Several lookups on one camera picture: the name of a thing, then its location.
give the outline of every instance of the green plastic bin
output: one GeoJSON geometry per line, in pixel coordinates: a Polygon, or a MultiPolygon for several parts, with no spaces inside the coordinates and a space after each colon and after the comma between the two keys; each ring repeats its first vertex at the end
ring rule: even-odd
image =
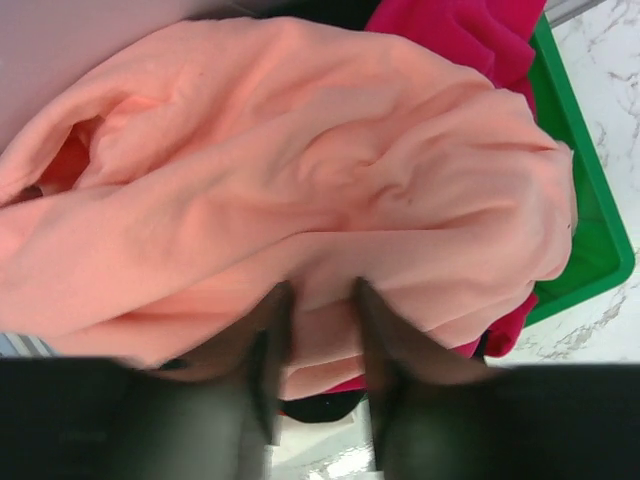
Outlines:
{"type": "Polygon", "coordinates": [[[635,265],[633,248],[546,19],[538,24],[531,44],[536,60],[529,78],[536,97],[538,123],[575,152],[573,176],[579,222],[566,270],[558,279],[536,285],[540,302],[529,315],[527,325],[623,283],[635,265]]]}

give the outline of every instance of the towel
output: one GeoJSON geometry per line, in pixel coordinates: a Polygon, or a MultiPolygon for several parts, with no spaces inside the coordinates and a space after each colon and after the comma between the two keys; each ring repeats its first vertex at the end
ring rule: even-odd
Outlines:
{"type": "Polygon", "coordinates": [[[0,329],[152,368],[290,279],[287,399],[361,373],[354,277],[456,347],[562,272],[576,219],[571,152],[521,96],[296,19],[116,54],[5,150],[0,204],[0,329]]]}

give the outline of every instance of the marble countertop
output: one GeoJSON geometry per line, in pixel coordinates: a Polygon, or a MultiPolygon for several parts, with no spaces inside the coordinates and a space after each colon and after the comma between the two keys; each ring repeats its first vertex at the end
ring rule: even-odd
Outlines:
{"type": "MultiPolygon", "coordinates": [[[[606,0],[553,31],[640,254],[640,0],[606,0]]],[[[640,267],[624,285],[523,332],[500,363],[640,362],[640,267]]]]}

